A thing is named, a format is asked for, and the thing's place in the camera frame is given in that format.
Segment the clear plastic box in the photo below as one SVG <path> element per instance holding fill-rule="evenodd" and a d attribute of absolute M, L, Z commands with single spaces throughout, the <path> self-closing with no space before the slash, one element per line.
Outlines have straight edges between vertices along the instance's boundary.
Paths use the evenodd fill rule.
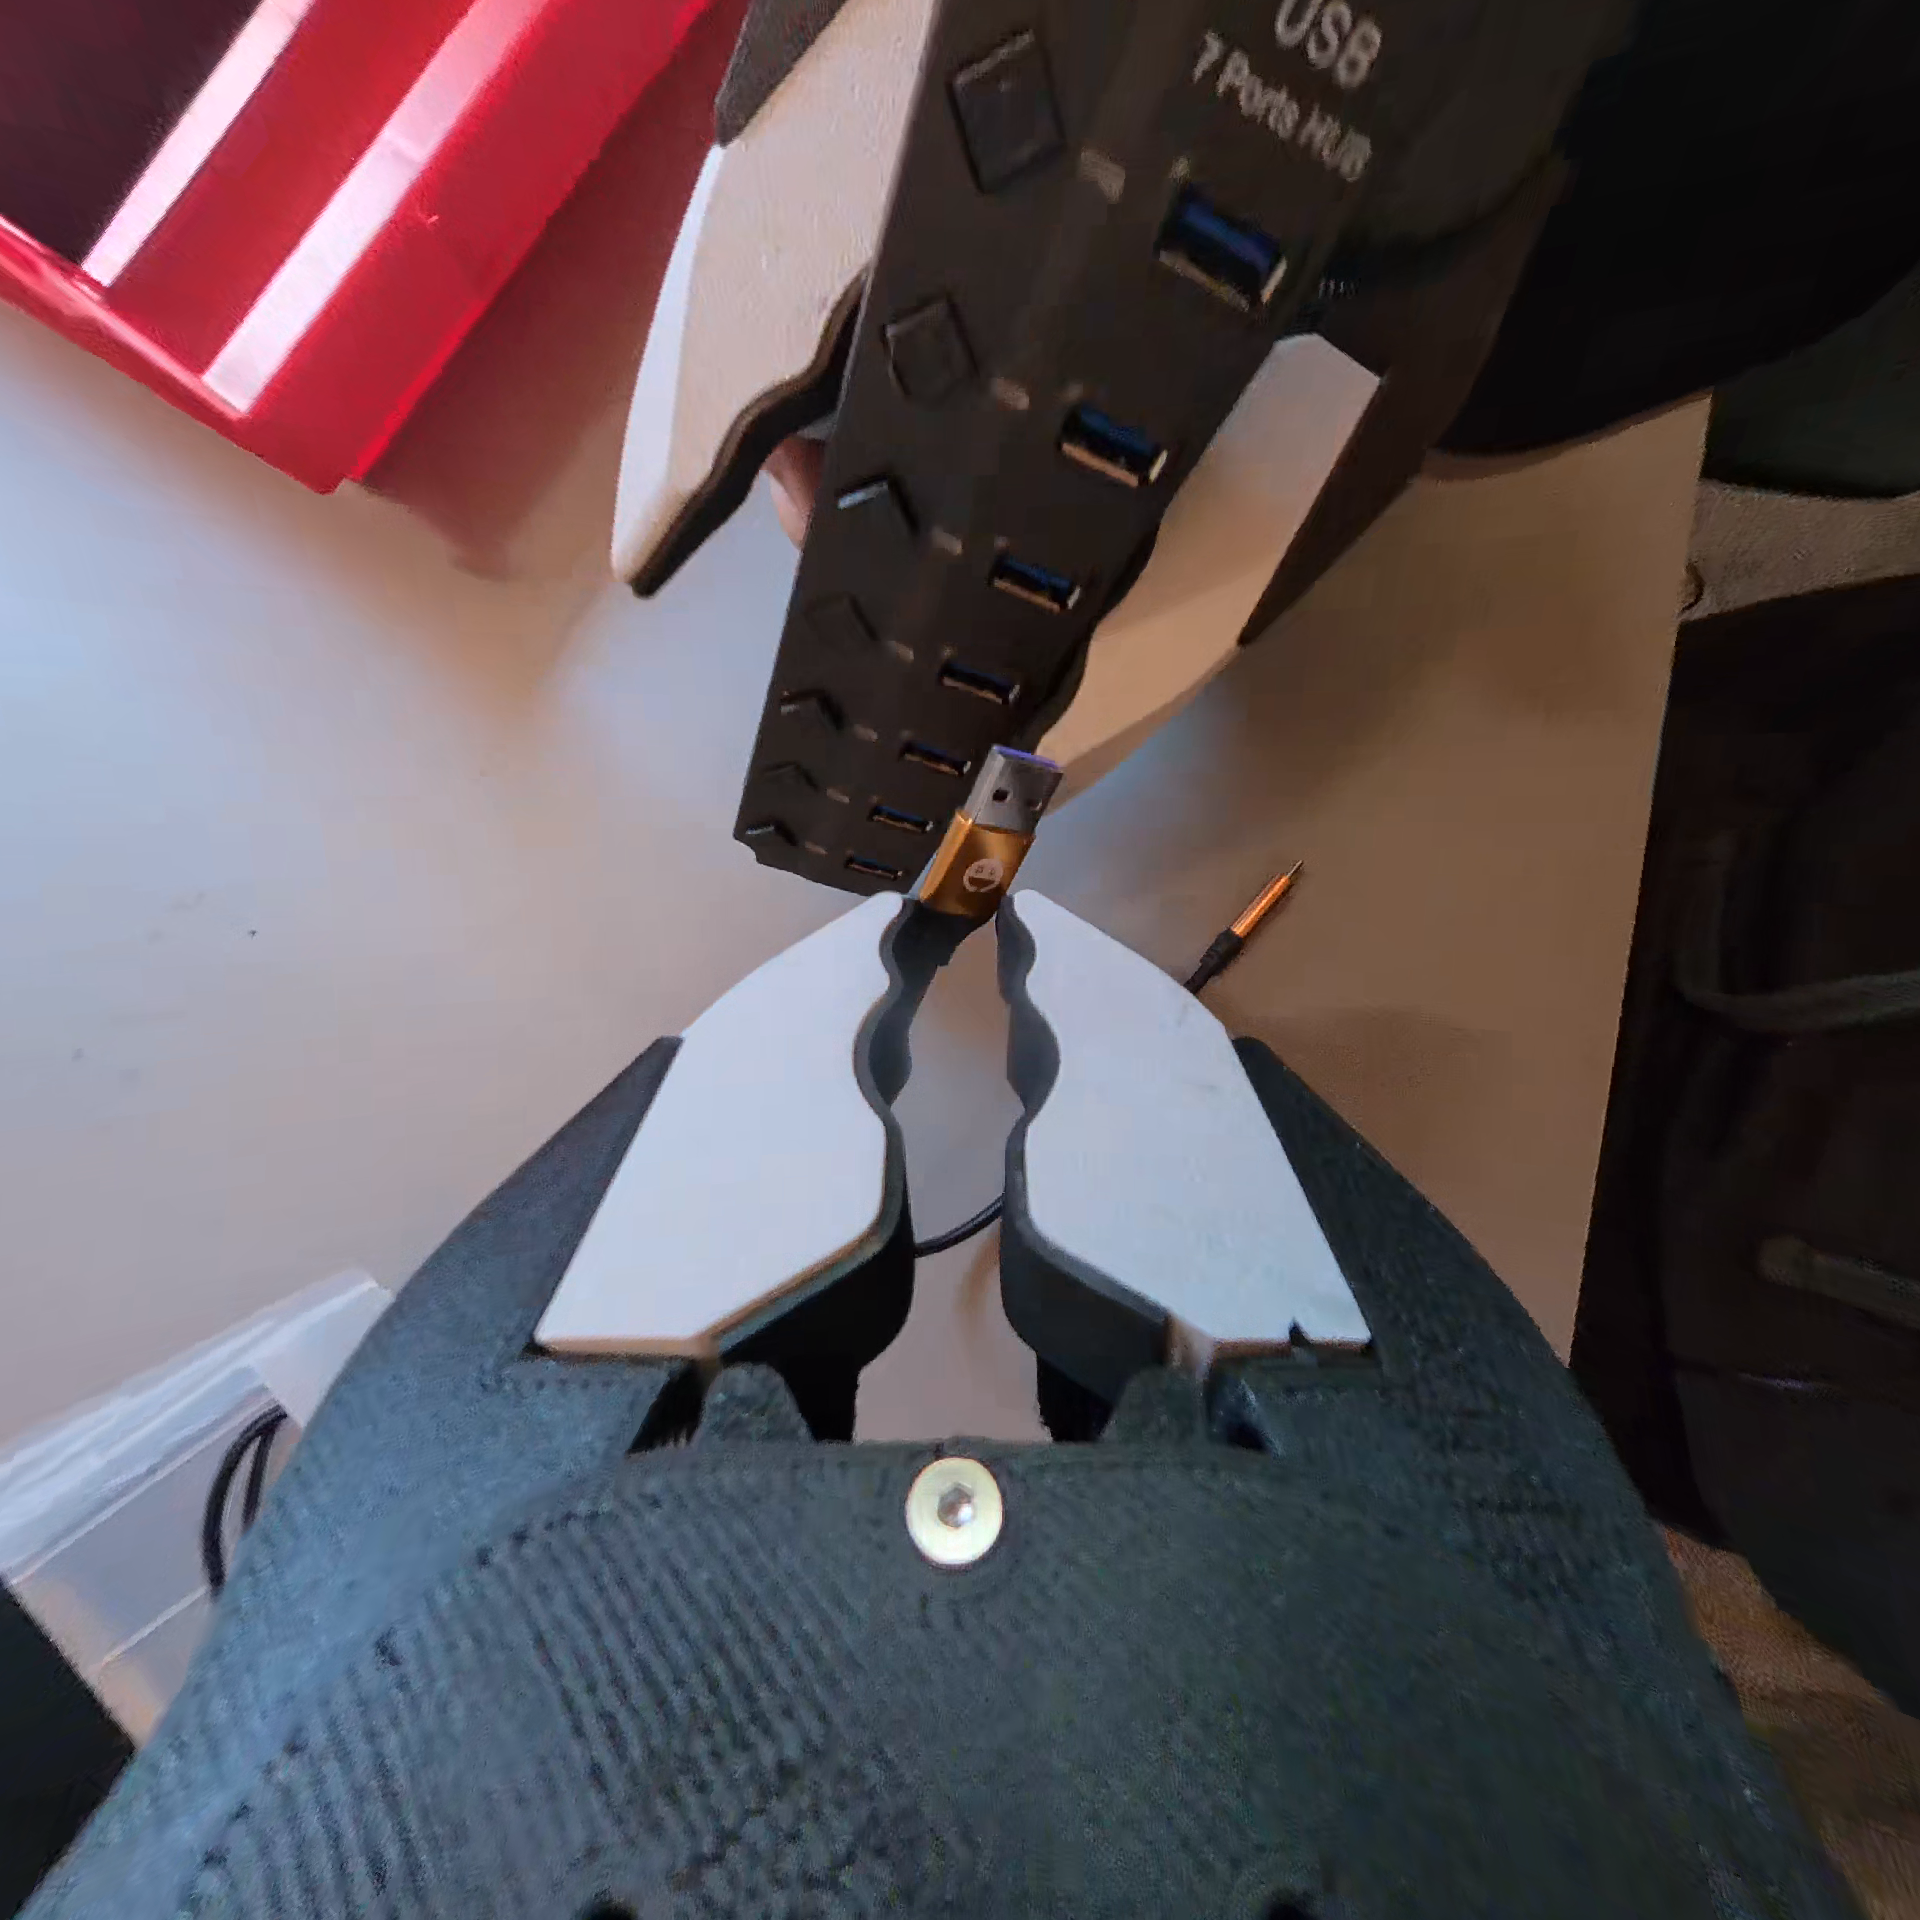
<path fill-rule="evenodd" d="M 207 1510 L 224 1448 L 272 1416 L 224 1480 L 221 1549 L 233 1561 L 251 1492 L 272 1492 L 380 1308 L 393 1286 L 365 1267 L 318 1280 L 0 1461 L 0 1577 L 134 1747 L 208 1627 Z"/>

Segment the black object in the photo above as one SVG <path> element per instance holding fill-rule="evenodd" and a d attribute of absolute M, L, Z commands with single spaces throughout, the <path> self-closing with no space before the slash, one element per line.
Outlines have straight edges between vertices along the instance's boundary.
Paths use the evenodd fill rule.
<path fill-rule="evenodd" d="M 123 1721 L 89 1692 L 64 1646 L 0 1590 L 0 1914 L 89 1833 L 120 1773 L 134 1764 Z"/>

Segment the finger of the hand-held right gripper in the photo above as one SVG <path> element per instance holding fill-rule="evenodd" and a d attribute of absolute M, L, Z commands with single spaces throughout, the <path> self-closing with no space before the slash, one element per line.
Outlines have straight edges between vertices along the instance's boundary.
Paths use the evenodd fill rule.
<path fill-rule="evenodd" d="M 935 0 L 742 9 L 631 369 L 613 569 L 655 597 L 835 406 Z"/>
<path fill-rule="evenodd" d="M 1331 333 L 1285 333 L 1172 487 L 1137 590 L 1099 615 L 1040 749 L 1067 799 L 1170 728 L 1246 643 L 1275 625 L 1427 464 L 1409 369 L 1361 369 Z"/>

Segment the red plastic bin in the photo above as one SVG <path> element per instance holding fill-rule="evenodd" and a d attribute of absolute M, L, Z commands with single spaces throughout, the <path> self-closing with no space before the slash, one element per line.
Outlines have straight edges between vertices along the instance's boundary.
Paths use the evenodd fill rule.
<path fill-rule="evenodd" d="M 691 0 L 5 0 L 0 299 L 340 496 L 667 75 Z"/>

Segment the black usb hub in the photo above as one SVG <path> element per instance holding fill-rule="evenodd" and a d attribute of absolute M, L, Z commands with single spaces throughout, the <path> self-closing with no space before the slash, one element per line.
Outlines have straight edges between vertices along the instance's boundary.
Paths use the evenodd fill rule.
<path fill-rule="evenodd" d="M 1368 406 L 1331 320 L 1419 288 L 1389 211 L 1507 9 L 939 9 L 844 346 L 735 846 L 844 893 L 925 867 L 1035 749 L 1253 374 Z"/>

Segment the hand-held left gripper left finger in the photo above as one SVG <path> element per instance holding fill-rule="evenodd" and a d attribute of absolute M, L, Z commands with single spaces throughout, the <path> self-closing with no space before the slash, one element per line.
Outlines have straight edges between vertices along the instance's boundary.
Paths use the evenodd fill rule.
<path fill-rule="evenodd" d="M 916 1290 L 891 1121 L 912 924 L 903 893 L 867 893 L 684 1028 L 534 1326 L 543 1358 L 767 1360 L 789 1405 L 855 1405 Z"/>

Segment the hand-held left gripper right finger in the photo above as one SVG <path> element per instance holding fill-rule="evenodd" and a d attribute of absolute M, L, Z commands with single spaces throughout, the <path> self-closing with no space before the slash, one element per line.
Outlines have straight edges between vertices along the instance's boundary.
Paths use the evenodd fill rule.
<path fill-rule="evenodd" d="M 1147 1371 L 1361 1360 L 1368 1326 L 1231 1028 L 1040 893 L 998 911 L 1016 1125 L 1003 1320 L 1050 1443 L 1099 1443 Z"/>

